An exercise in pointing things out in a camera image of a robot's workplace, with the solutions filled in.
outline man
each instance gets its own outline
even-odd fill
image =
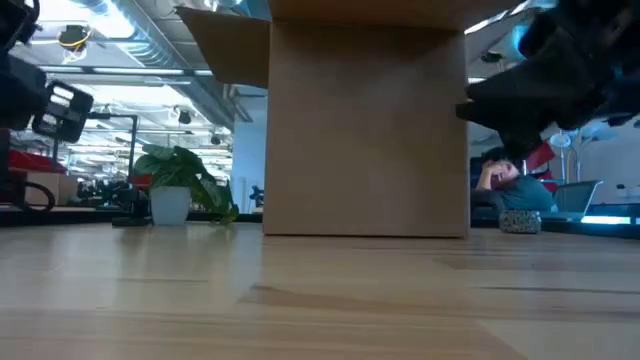
[[[484,156],[482,174],[471,190],[471,206],[491,205],[496,210],[552,211],[555,202],[540,181],[522,175],[503,148],[494,148]]]

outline black equipment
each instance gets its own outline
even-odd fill
[[[129,215],[127,217],[114,218],[111,221],[114,227],[135,227],[151,224],[149,197],[135,186],[124,184],[115,189],[113,200]]]
[[[51,210],[55,199],[43,186],[10,177],[8,129],[24,130],[33,118],[35,133],[77,142],[93,106],[91,95],[58,81],[46,85],[42,70],[9,54],[16,42],[29,43],[38,30],[39,15],[39,0],[33,0],[33,7],[24,0],[0,1],[0,197],[25,211],[34,211],[19,196],[27,187],[47,195],[49,204],[44,211]]]
[[[253,194],[249,196],[249,199],[256,202],[257,208],[262,207],[264,205],[264,190],[260,190],[260,188],[255,185],[251,187],[251,190]]]
[[[621,125],[640,113],[640,0],[559,0],[519,43],[526,60],[466,88],[458,117],[498,131],[525,159],[552,123],[575,130],[593,118]]]

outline cardboard box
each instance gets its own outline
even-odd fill
[[[463,31],[517,2],[271,0],[272,23],[179,8],[219,81],[269,89],[264,232],[465,236]]]

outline laptop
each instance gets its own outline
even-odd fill
[[[558,211],[541,212],[543,220],[580,221],[586,215],[593,195],[602,181],[582,181],[558,186],[553,199]]]

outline dark hair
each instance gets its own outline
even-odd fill
[[[505,151],[504,147],[496,146],[493,149],[482,154],[482,162],[485,163],[487,161],[509,161],[512,163],[518,171],[522,171],[522,160],[514,160]]]

